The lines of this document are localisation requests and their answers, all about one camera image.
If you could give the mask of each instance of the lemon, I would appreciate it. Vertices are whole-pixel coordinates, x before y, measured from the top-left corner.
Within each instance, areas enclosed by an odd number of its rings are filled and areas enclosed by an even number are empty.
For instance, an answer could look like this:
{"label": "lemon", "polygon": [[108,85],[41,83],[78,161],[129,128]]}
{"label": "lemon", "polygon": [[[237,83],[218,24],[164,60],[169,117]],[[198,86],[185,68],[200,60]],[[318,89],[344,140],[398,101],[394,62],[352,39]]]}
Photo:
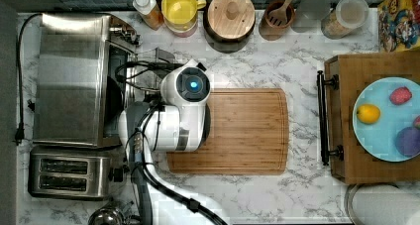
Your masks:
{"label": "lemon", "polygon": [[362,123],[372,124],[375,123],[380,117],[380,110],[373,104],[362,104],[356,111],[358,119]]}

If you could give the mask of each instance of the metal lid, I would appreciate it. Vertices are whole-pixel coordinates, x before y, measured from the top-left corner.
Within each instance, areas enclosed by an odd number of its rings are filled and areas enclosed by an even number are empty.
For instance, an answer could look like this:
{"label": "metal lid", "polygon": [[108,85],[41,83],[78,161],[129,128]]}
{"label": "metal lid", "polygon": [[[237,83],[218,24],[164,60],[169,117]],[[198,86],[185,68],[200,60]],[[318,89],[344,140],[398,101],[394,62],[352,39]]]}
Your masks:
{"label": "metal lid", "polygon": [[101,208],[89,218],[89,225],[123,225],[124,216],[118,209]]}

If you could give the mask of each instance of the kettle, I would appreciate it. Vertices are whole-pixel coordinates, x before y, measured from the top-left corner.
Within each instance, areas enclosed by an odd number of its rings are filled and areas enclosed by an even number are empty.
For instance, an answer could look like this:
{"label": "kettle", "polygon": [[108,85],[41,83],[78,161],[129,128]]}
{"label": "kettle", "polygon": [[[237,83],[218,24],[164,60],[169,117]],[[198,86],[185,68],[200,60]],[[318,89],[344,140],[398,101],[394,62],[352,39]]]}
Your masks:
{"label": "kettle", "polygon": [[136,218],[137,216],[132,216],[131,206],[133,204],[133,201],[123,203],[121,201],[112,200],[90,215],[88,225],[136,224],[131,222],[132,219],[139,220]]}

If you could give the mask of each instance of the red fruit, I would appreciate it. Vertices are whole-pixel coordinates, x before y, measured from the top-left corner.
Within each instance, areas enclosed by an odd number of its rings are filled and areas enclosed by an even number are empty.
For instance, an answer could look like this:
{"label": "red fruit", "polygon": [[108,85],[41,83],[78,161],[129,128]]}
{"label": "red fruit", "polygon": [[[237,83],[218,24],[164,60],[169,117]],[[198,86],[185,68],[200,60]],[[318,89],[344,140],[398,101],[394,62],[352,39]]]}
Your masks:
{"label": "red fruit", "polygon": [[420,129],[420,116],[417,116],[417,118],[414,119],[413,126]]}
{"label": "red fruit", "polygon": [[410,100],[412,96],[407,87],[399,87],[391,93],[389,100],[395,105],[400,105]]}

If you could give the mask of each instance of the wooden tray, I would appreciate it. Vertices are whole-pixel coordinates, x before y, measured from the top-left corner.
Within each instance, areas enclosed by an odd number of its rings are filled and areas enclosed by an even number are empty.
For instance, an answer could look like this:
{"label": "wooden tray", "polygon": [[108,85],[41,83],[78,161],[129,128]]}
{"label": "wooden tray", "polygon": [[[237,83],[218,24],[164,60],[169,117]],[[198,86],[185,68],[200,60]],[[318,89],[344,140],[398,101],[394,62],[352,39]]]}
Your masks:
{"label": "wooden tray", "polygon": [[329,149],[344,149],[343,161],[330,158],[332,175],[346,184],[419,180],[420,157],[400,163],[375,158],[356,138],[352,117],[356,100],[373,82],[386,77],[420,82],[420,54],[340,55],[325,62],[325,73],[326,79],[335,74],[340,78],[339,89],[327,87]]}

